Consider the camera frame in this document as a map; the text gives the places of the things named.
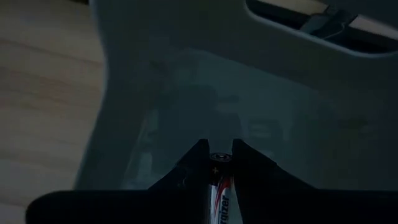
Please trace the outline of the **silver Energizer AA battery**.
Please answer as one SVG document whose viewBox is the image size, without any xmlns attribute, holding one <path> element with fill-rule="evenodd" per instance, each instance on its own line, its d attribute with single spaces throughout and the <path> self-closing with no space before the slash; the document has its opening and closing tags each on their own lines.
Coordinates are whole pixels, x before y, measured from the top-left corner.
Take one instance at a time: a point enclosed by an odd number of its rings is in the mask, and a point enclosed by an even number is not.
<svg viewBox="0 0 398 224">
<path fill-rule="evenodd" d="M 234 192 L 232 155 L 210 154 L 209 224 L 238 224 L 239 211 Z"/>
</svg>

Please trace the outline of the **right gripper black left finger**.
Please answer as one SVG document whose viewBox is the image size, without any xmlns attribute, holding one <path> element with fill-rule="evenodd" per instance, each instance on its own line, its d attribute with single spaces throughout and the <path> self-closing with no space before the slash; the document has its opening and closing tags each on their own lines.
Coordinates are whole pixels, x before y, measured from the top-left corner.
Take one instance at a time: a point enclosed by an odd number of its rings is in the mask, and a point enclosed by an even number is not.
<svg viewBox="0 0 398 224">
<path fill-rule="evenodd" d="M 199 139 L 170 172 L 148 188 L 161 202 L 159 224 L 208 224 L 210 147 Z"/>
</svg>

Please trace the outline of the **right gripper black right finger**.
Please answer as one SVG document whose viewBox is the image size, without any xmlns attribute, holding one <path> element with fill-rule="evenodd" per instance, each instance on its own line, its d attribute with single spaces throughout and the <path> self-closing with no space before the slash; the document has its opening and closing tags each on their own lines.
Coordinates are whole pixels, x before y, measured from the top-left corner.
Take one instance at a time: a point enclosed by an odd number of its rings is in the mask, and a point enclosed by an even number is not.
<svg viewBox="0 0 398 224">
<path fill-rule="evenodd" d="M 307 221 L 300 206 L 316 188 L 283 170 L 276 162 L 234 139 L 233 175 L 244 224 L 299 224 Z"/>
</svg>

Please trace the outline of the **light grey plastic bin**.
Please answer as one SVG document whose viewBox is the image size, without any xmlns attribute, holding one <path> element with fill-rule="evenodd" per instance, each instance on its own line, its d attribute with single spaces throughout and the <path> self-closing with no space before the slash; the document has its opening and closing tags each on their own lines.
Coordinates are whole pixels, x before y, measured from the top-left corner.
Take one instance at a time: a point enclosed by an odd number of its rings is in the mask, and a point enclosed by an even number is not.
<svg viewBox="0 0 398 224">
<path fill-rule="evenodd" d="M 263 19 L 245 0 L 81 0 L 104 93 L 76 189 L 144 189 L 199 140 L 240 138 L 305 182 L 398 190 L 398 53 Z"/>
</svg>

